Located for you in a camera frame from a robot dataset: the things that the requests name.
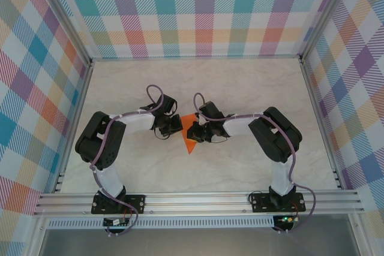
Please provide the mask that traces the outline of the thin aluminium table rail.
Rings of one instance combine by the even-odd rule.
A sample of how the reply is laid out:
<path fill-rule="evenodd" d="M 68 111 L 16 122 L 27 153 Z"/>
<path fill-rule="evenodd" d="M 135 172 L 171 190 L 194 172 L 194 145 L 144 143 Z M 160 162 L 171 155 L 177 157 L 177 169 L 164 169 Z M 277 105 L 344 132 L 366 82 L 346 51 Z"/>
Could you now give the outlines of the thin aluminium table rail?
<path fill-rule="evenodd" d="M 163 61 L 163 60 L 192 60 L 192 59 L 299 59 L 300 55 L 245 55 L 245 56 L 164 56 L 140 58 L 92 58 L 92 62 L 122 62 L 122 61 Z"/>

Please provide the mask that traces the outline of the control board with green light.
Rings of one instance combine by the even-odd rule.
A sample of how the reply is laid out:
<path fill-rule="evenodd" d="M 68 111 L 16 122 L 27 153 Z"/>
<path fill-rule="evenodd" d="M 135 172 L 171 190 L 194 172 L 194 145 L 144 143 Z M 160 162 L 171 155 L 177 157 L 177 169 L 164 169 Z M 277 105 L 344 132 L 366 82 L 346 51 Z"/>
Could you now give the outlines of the control board with green light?
<path fill-rule="evenodd" d="M 279 215 L 274 217 L 274 221 L 277 223 L 291 223 L 298 221 L 297 215 Z"/>

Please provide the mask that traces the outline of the black control board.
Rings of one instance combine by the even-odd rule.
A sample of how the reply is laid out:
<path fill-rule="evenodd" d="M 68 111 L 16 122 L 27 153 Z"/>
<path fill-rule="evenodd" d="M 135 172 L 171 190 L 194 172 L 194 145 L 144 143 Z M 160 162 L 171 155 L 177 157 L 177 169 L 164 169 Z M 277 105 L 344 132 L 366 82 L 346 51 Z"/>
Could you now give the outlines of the black control board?
<path fill-rule="evenodd" d="M 104 218 L 103 225 L 105 227 L 126 227 L 129 224 L 130 219 L 119 217 L 119 218 Z"/>

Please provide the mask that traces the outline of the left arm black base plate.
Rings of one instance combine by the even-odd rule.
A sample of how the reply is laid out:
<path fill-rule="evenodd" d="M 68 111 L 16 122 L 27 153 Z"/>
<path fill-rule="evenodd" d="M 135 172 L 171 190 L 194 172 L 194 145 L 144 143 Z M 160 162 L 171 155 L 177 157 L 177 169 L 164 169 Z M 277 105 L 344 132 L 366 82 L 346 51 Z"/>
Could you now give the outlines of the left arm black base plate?
<path fill-rule="evenodd" d="M 144 195 L 129 195 L 125 194 L 119 196 L 118 200 L 127 203 L 133 206 L 138 214 L 142 214 L 145 208 L 145 196 Z M 94 195 L 92 205 L 91 205 L 91 214 L 93 215 L 109 215 L 109 214 L 130 214 L 130 209 L 121 203 L 112 200 L 111 198 L 105 196 L 102 193 Z"/>

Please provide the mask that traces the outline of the aluminium frame post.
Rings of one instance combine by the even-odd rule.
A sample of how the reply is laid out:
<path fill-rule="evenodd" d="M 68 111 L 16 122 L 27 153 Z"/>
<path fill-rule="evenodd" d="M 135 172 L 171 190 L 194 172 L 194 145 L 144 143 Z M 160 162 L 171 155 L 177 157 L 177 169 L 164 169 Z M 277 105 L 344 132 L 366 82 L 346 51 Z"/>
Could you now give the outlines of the aluminium frame post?
<path fill-rule="evenodd" d="M 324 10 L 320 15 L 320 19 L 316 26 L 313 29 L 302 53 L 300 54 L 300 60 L 302 63 L 309 57 L 313 49 L 315 48 L 317 42 L 320 39 L 320 36 L 325 30 L 326 25 L 330 21 L 331 17 L 334 15 L 339 3 L 341 0 L 328 0 Z"/>
<path fill-rule="evenodd" d="M 66 12 L 64 6 L 62 5 L 61 0 L 50 0 L 52 2 L 52 7 L 54 12 L 58 16 L 60 23 L 63 25 L 66 33 L 68 34 L 70 40 L 73 42 L 74 47 L 77 52 L 79 52 L 82 59 L 86 62 L 88 66 L 91 66 L 92 59 L 87 52 L 85 45 L 83 44 L 80 36 L 78 35 L 74 25 L 72 24 L 68 13 Z"/>

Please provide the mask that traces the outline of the orange paper sheet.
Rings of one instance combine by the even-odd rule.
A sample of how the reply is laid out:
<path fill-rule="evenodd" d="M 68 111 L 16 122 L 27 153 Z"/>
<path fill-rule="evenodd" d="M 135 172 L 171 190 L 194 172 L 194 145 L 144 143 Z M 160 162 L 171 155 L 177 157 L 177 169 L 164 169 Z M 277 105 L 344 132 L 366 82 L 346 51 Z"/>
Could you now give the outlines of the orange paper sheet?
<path fill-rule="evenodd" d="M 193 126 L 194 122 L 197 122 L 197 116 L 194 113 L 189 114 L 189 115 L 185 115 L 185 116 L 181 116 L 181 122 L 182 122 L 181 133 L 182 133 L 182 136 L 184 139 L 184 143 L 186 145 L 188 153 L 191 154 L 197 143 L 193 143 L 193 142 L 190 143 L 187 140 L 187 131 L 189 128 L 191 128 Z"/>

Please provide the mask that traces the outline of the aluminium table side rail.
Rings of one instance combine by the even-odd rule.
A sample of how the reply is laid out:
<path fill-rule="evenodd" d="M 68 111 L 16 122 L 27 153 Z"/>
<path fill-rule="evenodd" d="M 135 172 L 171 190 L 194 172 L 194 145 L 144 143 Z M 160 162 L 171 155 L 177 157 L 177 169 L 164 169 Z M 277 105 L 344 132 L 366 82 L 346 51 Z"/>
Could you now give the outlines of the aluminium table side rail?
<path fill-rule="evenodd" d="M 91 77 L 92 77 L 92 73 L 94 70 L 94 64 L 95 63 L 93 61 L 91 61 L 88 65 L 88 68 L 86 69 L 86 74 L 85 74 L 85 78 L 83 81 L 83 85 L 81 87 L 80 94 L 79 94 L 79 97 L 77 100 L 77 104 L 75 106 L 76 109 L 74 111 L 73 120 L 72 120 L 71 125 L 69 127 L 68 137 L 67 137 L 67 140 L 65 142 L 64 151 L 63 151 L 63 154 L 58 161 L 58 166 L 56 167 L 55 173 L 53 175 L 53 182 L 52 182 L 50 188 L 48 189 L 49 193 L 55 193 L 56 192 L 56 187 L 59 185 L 59 179 L 61 177 L 65 176 L 65 172 L 66 172 L 66 169 L 68 166 L 68 162 L 70 160 L 70 156 L 74 150 L 74 142 L 76 140 L 76 132 L 77 132 L 77 128 L 79 126 L 80 117 L 81 117 L 83 106 L 85 103 L 86 94 L 88 92 L 89 85 L 91 82 Z"/>
<path fill-rule="evenodd" d="M 324 147 L 325 147 L 325 150 L 327 153 L 327 157 L 329 159 L 332 171 L 333 171 L 334 176 L 335 176 L 335 181 L 337 183 L 337 187 L 339 189 L 346 189 L 343 176 L 340 174 L 340 172 L 341 172 L 340 167 L 339 167 L 337 159 L 335 157 L 335 152 L 334 152 L 334 149 L 332 146 L 331 139 L 330 139 L 330 137 L 327 133 L 327 130 L 326 130 L 325 121 L 322 118 L 322 111 L 320 109 L 319 103 L 317 102 L 315 90 L 314 90 L 314 87 L 313 87 L 312 82 L 310 80 L 310 75 L 306 69 L 304 60 L 302 60 L 301 58 L 299 58 L 299 66 L 300 66 L 300 69 L 301 69 L 301 72 L 302 72 L 302 75 L 304 78 L 305 85 L 307 87 L 307 91 L 308 91 L 308 94 L 310 97 L 311 105 L 312 105 L 313 110 L 314 110 L 317 125 L 318 125 L 319 130 L 320 130 L 320 135 L 321 135 L 322 140 L 323 140 L 323 144 L 324 144 Z"/>

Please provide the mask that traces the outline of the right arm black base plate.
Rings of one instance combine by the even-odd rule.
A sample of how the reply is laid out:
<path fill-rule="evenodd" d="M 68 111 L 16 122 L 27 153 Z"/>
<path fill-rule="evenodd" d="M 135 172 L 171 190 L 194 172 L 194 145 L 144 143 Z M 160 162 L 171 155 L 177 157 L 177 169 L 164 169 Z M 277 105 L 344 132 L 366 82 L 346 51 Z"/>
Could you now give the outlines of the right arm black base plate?
<path fill-rule="evenodd" d="M 269 193 L 252 193 L 250 200 L 253 213 L 261 212 L 305 212 L 306 206 L 302 193 L 295 193 L 292 198 L 281 208 L 277 208 L 271 201 Z"/>

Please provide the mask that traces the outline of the wide aluminium mounting rail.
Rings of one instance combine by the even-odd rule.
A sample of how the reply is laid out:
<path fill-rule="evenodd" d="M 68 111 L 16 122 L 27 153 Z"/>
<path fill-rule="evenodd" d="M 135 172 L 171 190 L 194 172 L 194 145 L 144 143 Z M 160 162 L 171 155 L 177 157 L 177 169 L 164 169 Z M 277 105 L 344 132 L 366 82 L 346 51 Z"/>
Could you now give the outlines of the wide aluminium mounting rail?
<path fill-rule="evenodd" d="M 314 194 L 303 191 L 305 212 L 253 213 L 248 197 L 257 192 L 139 192 L 144 195 L 145 208 L 140 216 L 238 216 L 238 215 L 308 215 L 309 213 L 353 214 L 364 212 L 354 190 L 320 190 Z M 91 214 L 96 193 L 54 193 L 40 196 L 35 216 L 111 216 L 129 214 Z"/>

